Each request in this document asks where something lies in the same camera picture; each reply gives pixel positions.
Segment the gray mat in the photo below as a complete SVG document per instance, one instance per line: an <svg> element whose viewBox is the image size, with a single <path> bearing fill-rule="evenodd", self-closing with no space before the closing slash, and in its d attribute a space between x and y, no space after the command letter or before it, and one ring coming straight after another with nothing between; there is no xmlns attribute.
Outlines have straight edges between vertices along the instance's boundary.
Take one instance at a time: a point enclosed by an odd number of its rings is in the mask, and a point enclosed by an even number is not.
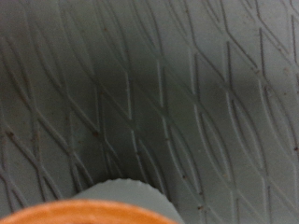
<svg viewBox="0 0 299 224"><path fill-rule="evenodd" d="M298 223L299 4L0 1L0 216L108 179L186 223Z"/></svg>

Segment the textured floor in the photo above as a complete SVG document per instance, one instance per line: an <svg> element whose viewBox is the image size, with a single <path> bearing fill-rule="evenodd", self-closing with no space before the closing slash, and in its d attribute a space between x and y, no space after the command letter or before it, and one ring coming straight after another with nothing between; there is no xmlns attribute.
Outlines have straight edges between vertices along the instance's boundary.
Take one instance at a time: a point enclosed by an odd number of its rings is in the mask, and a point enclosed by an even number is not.
<svg viewBox="0 0 299 224"><path fill-rule="evenodd" d="M298 44L292 0L0 0L0 216L129 177L298 223Z"/></svg>

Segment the orange lid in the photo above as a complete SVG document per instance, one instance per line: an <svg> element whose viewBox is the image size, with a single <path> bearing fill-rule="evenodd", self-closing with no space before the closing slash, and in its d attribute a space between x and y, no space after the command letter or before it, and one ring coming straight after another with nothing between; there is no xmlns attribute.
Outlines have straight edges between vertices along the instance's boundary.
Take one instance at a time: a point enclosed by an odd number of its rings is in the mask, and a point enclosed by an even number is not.
<svg viewBox="0 0 299 224"><path fill-rule="evenodd" d="M141 207L126 203L70 200L44 203L0 220L0 224L176 224Z"/></svg>

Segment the diamond pattern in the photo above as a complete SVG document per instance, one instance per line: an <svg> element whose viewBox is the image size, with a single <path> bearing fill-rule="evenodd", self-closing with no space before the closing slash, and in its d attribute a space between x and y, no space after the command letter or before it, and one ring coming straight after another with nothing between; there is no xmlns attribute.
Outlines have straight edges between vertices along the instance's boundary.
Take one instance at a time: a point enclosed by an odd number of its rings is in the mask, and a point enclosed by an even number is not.
<svg viewBox="0 0 299 224"><path fill-rule="evenodd" d="M297 8L0 1L0 216L129 177L186 223L297 223Z"/></svg>

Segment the orange rim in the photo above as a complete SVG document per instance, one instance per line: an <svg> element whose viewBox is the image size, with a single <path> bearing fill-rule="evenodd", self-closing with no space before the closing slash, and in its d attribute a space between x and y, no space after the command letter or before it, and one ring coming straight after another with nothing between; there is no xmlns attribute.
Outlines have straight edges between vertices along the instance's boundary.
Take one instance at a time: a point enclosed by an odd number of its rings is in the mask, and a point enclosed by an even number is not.
<svg viewBox="0 0 299 224"><path fill-rule="evenodd" d="M26 208L0 224L176 224L134 205L93 200L70 200Z"/></svg>

